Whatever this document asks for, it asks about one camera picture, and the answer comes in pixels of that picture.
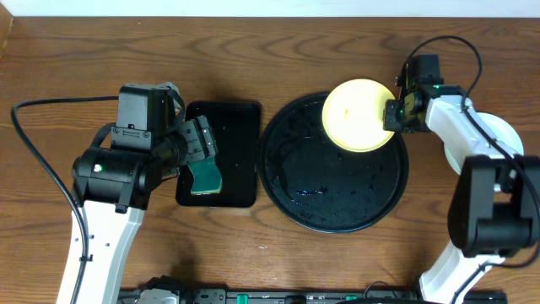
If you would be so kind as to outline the mint plate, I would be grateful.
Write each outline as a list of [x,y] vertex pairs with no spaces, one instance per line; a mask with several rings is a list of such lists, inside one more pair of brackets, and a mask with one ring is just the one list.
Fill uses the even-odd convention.
[[[500,140],[502,140],[507,146],[511,147],[518,154],[524,155],[524,147],[521,138],[508,122],[500,117],[486,112],[479,112],[478,115]],[[460,175],[461,168],[446,146],[444,146],[444,152],[447,162],[452,170],[457,175]]]

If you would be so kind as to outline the yellow plate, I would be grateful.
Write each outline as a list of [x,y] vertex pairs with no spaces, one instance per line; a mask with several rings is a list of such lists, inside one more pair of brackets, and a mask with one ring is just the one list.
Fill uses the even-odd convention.
[[322,108],[323,129],[339,148],[355,153],[379,149],[394,135],[383,128],[383,114],[394,95],[371,79],[353,79],[330,92]]

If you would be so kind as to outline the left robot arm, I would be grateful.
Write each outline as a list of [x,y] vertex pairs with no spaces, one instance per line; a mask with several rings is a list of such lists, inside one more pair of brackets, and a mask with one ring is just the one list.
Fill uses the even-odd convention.
[[204,116],[185,118],[172,83],[124,84],[117,120],[73,164],[76,210],[59,303],[114,303],[151,192],[188,167],[191,195],[219,193],[217,145]]

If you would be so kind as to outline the green yellow sponge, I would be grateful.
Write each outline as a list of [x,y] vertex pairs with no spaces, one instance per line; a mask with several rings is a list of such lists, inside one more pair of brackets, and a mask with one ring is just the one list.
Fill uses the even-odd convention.
[[214,156],[191,163],[188,168],[193,176],[191,195],[209,195],[221,191],[223,179]]

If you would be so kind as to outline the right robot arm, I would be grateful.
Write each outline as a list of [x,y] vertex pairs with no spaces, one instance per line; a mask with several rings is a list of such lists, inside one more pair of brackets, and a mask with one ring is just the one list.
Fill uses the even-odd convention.
[[461,303],[492,268],[539,245],[539,159],[499,141],[458,85],[403,84],[384,128],[435,133],[460,166],[447,216],[450,241],[419,278],[424,301]]

